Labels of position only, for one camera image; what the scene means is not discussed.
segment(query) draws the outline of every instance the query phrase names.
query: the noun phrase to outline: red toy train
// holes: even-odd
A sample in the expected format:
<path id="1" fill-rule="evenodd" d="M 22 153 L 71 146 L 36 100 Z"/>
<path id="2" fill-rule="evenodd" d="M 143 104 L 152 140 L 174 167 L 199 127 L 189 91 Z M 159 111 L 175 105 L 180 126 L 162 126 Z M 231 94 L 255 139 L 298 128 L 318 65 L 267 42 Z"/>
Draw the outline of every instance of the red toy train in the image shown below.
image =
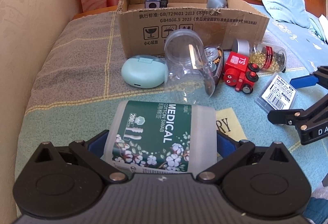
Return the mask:
<path id="1" fill-rule="evenodd" d="M 223 72 L 224 82 L 229 86 L 236 86 L 235 90 L 240 90 L 246 94 L 253 92 L 253 85 L 259 80 L 257 72 L 259 66 L 254 63 L 248 63 L 249 58 L 235 52 L 230 52 Z"/>

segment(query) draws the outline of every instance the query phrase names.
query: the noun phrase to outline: white plastic container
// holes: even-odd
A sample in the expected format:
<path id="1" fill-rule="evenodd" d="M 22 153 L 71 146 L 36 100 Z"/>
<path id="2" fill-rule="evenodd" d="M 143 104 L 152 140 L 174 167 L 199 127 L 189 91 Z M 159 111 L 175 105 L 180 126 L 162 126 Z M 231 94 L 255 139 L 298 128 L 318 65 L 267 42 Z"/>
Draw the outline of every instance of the white plastic container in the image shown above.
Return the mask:
<path id="1" fill-rule="evenodd" d="M 118 105 L 104 148 L 123 172 L 192 173 L 216 163 L 214 108 L 157 102 Z"/>

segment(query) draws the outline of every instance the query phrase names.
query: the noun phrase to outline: glass jar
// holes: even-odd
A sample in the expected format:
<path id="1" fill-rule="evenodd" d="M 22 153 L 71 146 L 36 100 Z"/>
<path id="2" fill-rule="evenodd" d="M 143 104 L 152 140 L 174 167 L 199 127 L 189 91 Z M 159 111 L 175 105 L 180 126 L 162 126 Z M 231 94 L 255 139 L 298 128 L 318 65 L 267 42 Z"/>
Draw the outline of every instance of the glass jar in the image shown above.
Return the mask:
<path id="1" fill-rule="evenodd" d="M 164 89 L 172 102 L 198 104 L 213 94 L 213 75 L 197 33 L 188 29 L 172 32 L 164 51 Z"/>
<path id="2" fill-rule="evenodd" d="M 286 51 L 272 44 L 235 39 L 232 51 L 248 56 L 249 63 L 257 64 L 261 70 L 282 72 L 286 67 Z"/>

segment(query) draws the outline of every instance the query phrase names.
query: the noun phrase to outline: metal screw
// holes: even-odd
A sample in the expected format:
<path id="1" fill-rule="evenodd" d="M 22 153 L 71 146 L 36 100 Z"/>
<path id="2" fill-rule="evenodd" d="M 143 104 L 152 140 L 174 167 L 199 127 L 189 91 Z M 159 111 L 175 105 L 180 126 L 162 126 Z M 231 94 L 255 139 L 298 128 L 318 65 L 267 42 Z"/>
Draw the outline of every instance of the metal screw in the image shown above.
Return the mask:
<path id="1" fill-rule="evenodd" d="M 199 177 L 202 180 L 213 180 L 215 178 L 215 174 L 210 171 L 204 171 L 199 175 Z"/>
<path id="2" fill-rule="evenodd" d="M 125 174 L 122 172 L 114 172 L 109 175 L 109 178 L 113 181 L 122 181 L 125 179 Z"/>

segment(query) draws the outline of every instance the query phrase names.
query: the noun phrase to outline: silver jar lid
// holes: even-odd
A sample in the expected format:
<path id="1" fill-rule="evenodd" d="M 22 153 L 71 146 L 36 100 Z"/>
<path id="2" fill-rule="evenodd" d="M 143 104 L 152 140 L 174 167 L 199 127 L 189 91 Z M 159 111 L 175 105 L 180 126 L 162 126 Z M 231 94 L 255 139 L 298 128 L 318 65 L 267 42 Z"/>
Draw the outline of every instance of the silver jar lid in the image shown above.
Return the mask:
<path id="1" fill-rule="evenodd" d="M 250 46 L 247 40 L 235 39 L 231 51 L 249 57 Z"/>

